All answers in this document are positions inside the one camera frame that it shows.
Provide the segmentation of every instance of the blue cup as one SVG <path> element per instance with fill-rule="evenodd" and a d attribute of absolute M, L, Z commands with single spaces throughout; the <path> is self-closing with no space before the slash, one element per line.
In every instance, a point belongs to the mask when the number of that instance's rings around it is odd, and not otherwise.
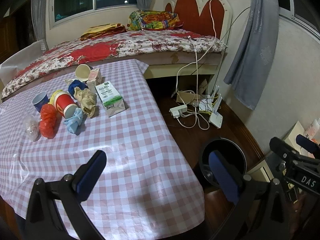
<path fill-rule="evenodd" d="M 40 113 L 41 108 L 44 104 L 49 103 L 49 98 L 47 96 L 46 92 L 41 92 L 35 96 L 35 98 L 32 100 L 32 104 L 37 109 L 37 111 Z"/>

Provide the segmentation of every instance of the paper cup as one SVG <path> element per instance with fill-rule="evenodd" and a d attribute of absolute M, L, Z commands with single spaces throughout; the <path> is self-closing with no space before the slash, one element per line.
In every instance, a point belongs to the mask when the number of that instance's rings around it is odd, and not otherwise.
<path fill-rule="evenodd" d="M 33 106 L 37 109 L 39 113 L 41 111 L 42 106 L 47 103 L 49 103 L 49 98 L 46 92 L 40 92 L 32 100 Z"/>
<path fill-rule="evenodd" d="M 76 68 L 76 77 L 78 80 L 85 82 L 88 80 L 88 77 L 90 75 L 91 68 L 86 64 L 80 64 Z"/>
<path fill-rule="evenodd" d="M 78 106 L 68 93 L 60 92 L 54 98 L 54 107 L 65 119 L 68 119 L 73 116 Z"/>

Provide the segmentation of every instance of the red cup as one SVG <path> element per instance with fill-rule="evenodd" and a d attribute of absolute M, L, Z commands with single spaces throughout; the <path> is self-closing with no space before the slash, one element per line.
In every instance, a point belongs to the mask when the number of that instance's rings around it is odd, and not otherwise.
<path fill-rule="evenodd" d="M 68 93 L 60 92 L 54 98 L 54 107 L 65 119 L 68 119 L 73 116 L 78 106 Z"/>

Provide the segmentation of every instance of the screw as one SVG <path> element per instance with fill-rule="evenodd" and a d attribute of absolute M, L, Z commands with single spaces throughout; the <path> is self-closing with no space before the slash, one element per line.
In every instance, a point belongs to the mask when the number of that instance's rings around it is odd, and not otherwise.
<path fill-rule="evenodd" d="M 63 176 L 63 180 L 65 180 L 65 181 L 69 181 L 72 178 L 73 178 L 72 174 L 66 174 L 66 175 Z"/>
<path fill-rule="evenodd" d="M 250 181 L 250 180 L 252 179 L 252 177 L 251 177 L 249 174 L 244 174 L 244 175 L 243 175 L 243 179 L 244 179 L 245 181 Z"/>
<path fill-rule="evenodd" d="M 277 178 L 273 179 L 272 182 L 273 182 L 275 185 L 279 185 L 279 184 L 280 184 L 280 181 L 279 181 L 279 179 L 277 179 Z"/>
<path fill-rule="evenodd" d="M 279 164 L 279 171 L 284 171 L 284 169 L 285 169 L 285 161 Z"/>
<path fill-rule="evenodd" d="M 41 182 L 42 182 L 42 179 L 41 179 L 41 178 L 36 179 L 36 185 L 41 184 Z"/>

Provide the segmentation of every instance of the bed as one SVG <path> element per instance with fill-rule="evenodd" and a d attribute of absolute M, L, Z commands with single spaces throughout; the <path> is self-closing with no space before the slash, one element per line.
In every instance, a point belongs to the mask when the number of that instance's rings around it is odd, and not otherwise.
<path fill-rule="evenodd" d="M 201 57 L 212 45 L 214 31 L 209 12 L 209 1 L 169 1 L 165 10 L 178 13 L 184 22 L 180 30 L 129 31 L 94 40 L 79 39 L 56 45 L 45 52 L 24 70 L 20 71 L 2 91 L 2 101 L 54 77 L 71 73 L 82 63 L 91 66 L 118 60 L 138 59 L 149 65 L 146 79 L 176 76 L 178 70 L 195 61 L 194 46 Z M 214 87 L 228 40 L 231 9 L 226 0 L 212 0 L 212 15 L 217 33 L 214 51 L 199 63 L 199 74 L 211 75 L 208 90 Z M 190 75 L 191 64 L 180 75 Z"/>

